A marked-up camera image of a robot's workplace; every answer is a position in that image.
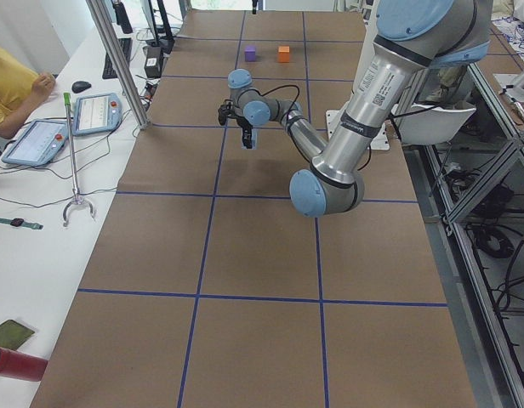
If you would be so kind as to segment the person's hand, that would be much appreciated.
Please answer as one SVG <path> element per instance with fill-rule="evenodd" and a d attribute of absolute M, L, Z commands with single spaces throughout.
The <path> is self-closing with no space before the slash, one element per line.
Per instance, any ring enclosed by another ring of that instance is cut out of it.
<path fill-rule="evenodd" d="M 41 73 L 32 83 L 31 92 L 47 98 L 54 90 L 55 77 L 47 72 Z"/>

